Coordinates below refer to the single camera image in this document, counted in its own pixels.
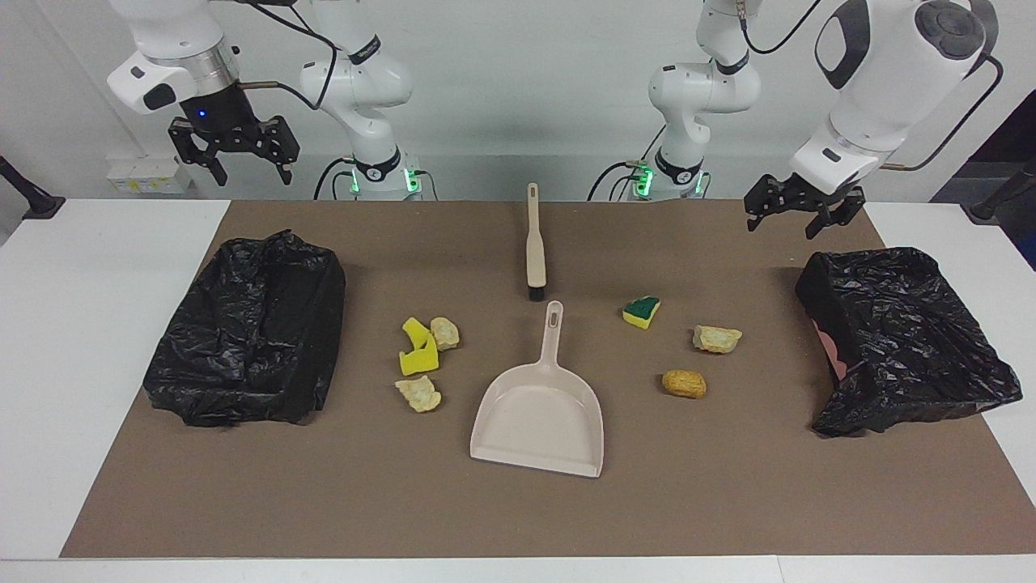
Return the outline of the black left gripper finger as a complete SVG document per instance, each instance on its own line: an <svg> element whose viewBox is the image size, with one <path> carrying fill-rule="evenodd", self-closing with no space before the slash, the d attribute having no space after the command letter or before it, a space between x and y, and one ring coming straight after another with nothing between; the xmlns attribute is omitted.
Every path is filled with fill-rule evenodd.
<svg viewBox="0 0 1036 583"><path fill-rule="evenodd" d="M762 218L781 213L782 182L774 177L761 177L754 187L745 195L746 225L749 232L754 232Z"/></svg>
<svg viewBox="0 0 1036 583"><path fill-rule="evenodd" d="M821 194L813 198L815 217L805 229L807 240L813 240L826 228L835 225L847 226L865 204L865 194L862 188L839 190L834 194Z"/></svg>

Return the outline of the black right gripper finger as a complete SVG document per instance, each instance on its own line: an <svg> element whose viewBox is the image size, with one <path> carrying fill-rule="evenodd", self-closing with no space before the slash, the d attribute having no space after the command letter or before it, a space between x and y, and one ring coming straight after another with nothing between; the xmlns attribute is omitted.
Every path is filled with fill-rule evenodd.
<svg viewBox="0 0 1036 583"><path fill-rule="evenodd" d="M193 123L185 117L174 117L168 126L168 134L179 162L203 167L214 178L219 187L225 187L228 174L219 162L218 145L197 133Z"/></svg>
<svg viewBox="0 0 1036 583"><path fill-rule="evenodd" d="M299 143L286 119L274 116L261 123L261 156L274 163L283 185L291 185L292 165L299 159Z"/></svg>

